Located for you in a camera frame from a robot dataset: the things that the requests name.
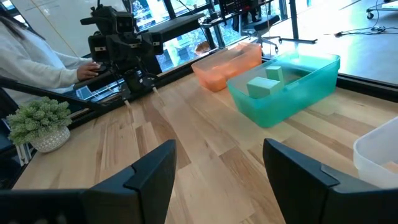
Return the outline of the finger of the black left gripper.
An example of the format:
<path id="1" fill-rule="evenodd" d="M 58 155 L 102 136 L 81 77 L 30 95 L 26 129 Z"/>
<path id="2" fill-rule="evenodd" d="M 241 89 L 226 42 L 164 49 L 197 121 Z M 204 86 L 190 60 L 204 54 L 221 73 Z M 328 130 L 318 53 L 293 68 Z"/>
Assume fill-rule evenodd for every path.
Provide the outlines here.
<path id="1" fill-rule="evenodd" d="M 160 97 L 159 91 L 156 87 L 156 81 L 158 80 L 158 76 L 157 75 L 153 75 L 151 73 L 144 75 L 144 80 L 147 86 L 152 88 L 152 91 L 158 96 Z"/>
<path id="2" fill-rule="evenodd" d="M 130 110 L 131 109 L 131 104 L 129 102 L 129 99 L 131 97 L 131 92 L 130 89 L 127 86 L 126 82 L 123 82 L 122 85 L 119 87 L 120 93 L 121 93 L 121 99 L 123 100 L 124 104 L 127 106 L 127 108 Z"/>

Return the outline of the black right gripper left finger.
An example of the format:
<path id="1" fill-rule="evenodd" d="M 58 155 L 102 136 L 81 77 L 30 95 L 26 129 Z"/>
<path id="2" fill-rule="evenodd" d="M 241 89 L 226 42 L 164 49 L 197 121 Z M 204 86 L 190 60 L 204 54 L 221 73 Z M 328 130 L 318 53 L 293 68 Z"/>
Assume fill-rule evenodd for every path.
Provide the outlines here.
<path id="1" fill-rule="evenodd" d="M 94 185 L 90 224 L 164 224 L 176 162 L 176 140 L 169 139 Z"/>

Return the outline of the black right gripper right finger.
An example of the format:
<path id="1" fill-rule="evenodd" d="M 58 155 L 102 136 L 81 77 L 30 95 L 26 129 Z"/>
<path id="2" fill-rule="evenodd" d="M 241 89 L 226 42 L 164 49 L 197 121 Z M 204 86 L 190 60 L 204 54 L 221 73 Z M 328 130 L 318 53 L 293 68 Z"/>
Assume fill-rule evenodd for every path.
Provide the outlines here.
<path id="1" fill-rule="evenodd" d="M 263 159 L 286 224 L 377 223 L 373 185 L 269 138 Z"/>

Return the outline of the plain wood rectangular block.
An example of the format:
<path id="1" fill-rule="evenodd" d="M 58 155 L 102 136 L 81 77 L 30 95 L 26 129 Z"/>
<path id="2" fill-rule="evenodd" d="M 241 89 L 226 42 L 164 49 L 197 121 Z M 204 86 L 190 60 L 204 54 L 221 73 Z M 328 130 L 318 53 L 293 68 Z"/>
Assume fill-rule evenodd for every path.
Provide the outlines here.
<path id="1" fill-rule="evenodd" d="M 396 164 L 394 161 L 389 161 L 383 164 L 382 167 L 393 174 L 398 174 L 398 164 Z"/>

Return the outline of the teal rectangular block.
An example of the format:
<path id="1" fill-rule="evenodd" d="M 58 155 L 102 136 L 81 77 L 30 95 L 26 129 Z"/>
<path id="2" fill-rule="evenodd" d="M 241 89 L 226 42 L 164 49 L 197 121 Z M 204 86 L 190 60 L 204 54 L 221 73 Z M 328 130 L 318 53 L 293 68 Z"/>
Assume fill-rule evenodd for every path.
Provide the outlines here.
<path id="1" fill-rule="evenodd" d="M 256 77 L 246 83 L 251 98 L 263 98 L 283 89 L 282 82 L 268 78 Z"/>
<path id="2" fill-rule="evenodd" d="M 280 81 L 284 84 L 284 76 L 282 72 L 282 67 L 280 66 L 268 66 L 266 68 L 266 75 L 268 79 Z"/>

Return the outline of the person's hand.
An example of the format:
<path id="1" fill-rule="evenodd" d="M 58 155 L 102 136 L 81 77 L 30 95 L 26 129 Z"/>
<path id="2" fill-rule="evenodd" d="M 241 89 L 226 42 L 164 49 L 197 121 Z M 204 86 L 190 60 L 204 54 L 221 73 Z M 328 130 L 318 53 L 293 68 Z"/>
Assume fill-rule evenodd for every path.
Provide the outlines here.
<path id="1" fill-rule="evenodd" d="M 77 79 L 79 81 L 87 80 L 98 76 L 98 70 L 100 69 L 100 65 L 96 62 L 86 63 L 81 65 L 77 71 Z"/>

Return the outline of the orange translucent plastic bin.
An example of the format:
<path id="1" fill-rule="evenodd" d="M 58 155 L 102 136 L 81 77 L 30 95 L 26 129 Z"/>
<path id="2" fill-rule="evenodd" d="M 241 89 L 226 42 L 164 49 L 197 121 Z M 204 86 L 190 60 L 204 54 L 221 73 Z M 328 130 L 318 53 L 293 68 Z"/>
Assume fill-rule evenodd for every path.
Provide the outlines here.
<path id="1" fill-rule="evenodd" d="M 262 63 L 260 44 L 239 43 L 233 48 L 223 49 L 192 64 L 199 83 L 210 91 L 226 88 L 234 78 Z"/>

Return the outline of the black desk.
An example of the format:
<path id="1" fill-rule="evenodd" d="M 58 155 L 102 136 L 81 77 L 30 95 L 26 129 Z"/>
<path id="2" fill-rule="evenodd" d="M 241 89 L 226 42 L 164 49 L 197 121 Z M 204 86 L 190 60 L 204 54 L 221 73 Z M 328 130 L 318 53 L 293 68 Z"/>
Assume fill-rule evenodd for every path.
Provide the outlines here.
<path id="1" fill-rule="evenodd" d="M 52 91 L 36 88 L 33 86 L 21 84 L 21 83 L 18 83 L 16 80 L 12 80 L 10 78 L 0 77 L 0 87 L 7 88 L 10 90 L 15 90 L 18 92 L 27 93 L 30 95 L 35 95 L 35 96 L 47 96 L 51 99 L 58 100 L 58 101 L 67 101 L 71 104 L 82 106 L 84 108 L 89 108 L 92 110 L 99 110 L 100 108 L 105 107 L 105 105 L 102 105 L 99 103 L 94 103 L 94 102 L 85 101 L 85 100 L 79 100 L 79 99 L 72 98 L 72 97 L 69 97 L 69 96 L 66 96 L 63 94 L 59 94 L 59 93 L 55 93 Z"/>

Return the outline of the clear plastic bin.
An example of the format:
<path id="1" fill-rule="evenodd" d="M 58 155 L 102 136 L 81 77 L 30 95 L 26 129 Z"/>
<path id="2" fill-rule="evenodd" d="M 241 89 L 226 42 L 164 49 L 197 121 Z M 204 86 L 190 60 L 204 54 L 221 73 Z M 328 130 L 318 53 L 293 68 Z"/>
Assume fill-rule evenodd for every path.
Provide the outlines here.
<path id="1" fill-rule="evenodd" d="M 361 180 L 384 189 L 398 187 L 398 174 L 382 167 L 389 161 L 398 164 L 398 116 L 357 139 L 353 161 Z"/>

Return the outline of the green translucent plastic bin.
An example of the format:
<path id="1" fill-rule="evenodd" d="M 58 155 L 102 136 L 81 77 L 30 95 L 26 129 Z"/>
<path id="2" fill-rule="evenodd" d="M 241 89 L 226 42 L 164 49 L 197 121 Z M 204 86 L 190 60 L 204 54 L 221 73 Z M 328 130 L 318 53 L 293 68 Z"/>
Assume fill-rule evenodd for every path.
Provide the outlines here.
<path id="1" fill-rule="evenodd" d="M 261 98 L 249 95 L 247 83 L 267 78 L 267 68 L 280 67 L 284 87 Z M 227 81 L 239 112 L 262 128 L 272 127 L 334 92 L 340 56 L 321 52 L 286 52 Z"/>

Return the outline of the green potted succulent plant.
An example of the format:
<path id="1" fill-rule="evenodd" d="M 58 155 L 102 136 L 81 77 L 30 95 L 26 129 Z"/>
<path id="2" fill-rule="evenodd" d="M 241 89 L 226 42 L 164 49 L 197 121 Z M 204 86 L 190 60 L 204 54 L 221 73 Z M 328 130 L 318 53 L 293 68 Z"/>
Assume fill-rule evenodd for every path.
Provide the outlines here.
<path id="1" fill-rule="evenodd" d="M 55 151 L 70 138 L 70 114 L 66 101 L 60 103 L 48 97 L 32 100 L 7 116 L 8 138 L 15 145 L 31 144 L 42 153 Z"/>

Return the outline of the person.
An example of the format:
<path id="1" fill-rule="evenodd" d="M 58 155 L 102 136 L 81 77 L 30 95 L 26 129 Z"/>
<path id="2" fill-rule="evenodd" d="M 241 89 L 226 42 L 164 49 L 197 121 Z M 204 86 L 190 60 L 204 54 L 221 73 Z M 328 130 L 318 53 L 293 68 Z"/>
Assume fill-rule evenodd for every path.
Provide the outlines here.
<path id="1" fill-rule="evenodd" d="M 55 51 L 0 6 L 0 77 L 55 93 L 74 94 L 77 69 L 90 58 Z"/>

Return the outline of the black office chair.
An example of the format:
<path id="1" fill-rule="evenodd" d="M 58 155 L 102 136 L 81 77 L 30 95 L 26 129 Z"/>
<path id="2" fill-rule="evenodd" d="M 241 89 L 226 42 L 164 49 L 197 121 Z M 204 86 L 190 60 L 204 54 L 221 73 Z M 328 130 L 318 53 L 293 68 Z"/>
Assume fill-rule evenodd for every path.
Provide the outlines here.
<path id="1" fill-rule="evenodd" d="M 239 17 L 239 34 L 241 36 L 248 36 L 248 37 L 255 37 L 256 43 L 263 45 L 263 44 L 269 44 L 273 45 L 275 48 L 275 51 L 277 52 L 279 50 L 277 44 L 271 42 L 271 39 L 278 39 L 279 43 L 282 43 L 282 38 L 281 36 L 268 36 L 268 37 L 262 37 L 266 32 L 269 31 L 269 29 L 274 25 L 276 22 L 280 21 L 279 15 L 271 15 L 268 16 L 267 18 L 261 18 L 256 22 L 250 22 L 247 24 L 244 24 L 243 22 L 243 17 Z"/>

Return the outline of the black stand pole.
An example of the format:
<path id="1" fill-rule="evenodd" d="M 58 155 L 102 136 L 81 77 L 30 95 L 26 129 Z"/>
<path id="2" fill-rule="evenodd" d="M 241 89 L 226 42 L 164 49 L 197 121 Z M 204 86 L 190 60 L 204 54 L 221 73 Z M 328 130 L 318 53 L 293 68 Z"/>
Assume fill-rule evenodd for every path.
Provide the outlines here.
<path id="1" fill-rule="evenodd" d="M 292 38 L 282 37 L 281 41 L 289 41 L 289 42 L 303 43 L 303 44 L 316 44 L 318 39 L 306 40 L 299 38 L 299 27 L 297 22 L 297 8 L 295 0 L 279 0 L 282 19 L 283 20 L 287 19 L 287 5 L 289 5 L 290 9 L 290 20 L 292 24 L 293 37 Z"/>

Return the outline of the rolling cart base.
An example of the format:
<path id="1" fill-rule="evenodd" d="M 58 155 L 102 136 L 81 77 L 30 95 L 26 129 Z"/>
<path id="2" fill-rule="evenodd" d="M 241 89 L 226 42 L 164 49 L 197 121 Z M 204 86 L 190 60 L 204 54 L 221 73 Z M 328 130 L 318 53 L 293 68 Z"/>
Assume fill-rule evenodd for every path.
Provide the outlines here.
<path id="1" fill-rule="evenodd" d="M 397 11 L 398 12 L 398 0 L 382 0 L 379 3 L 379 0 L 376 0 L 374 6 L 366 9 L 367 19 L 372 19 L 374 17 L 373 11 Z"/>

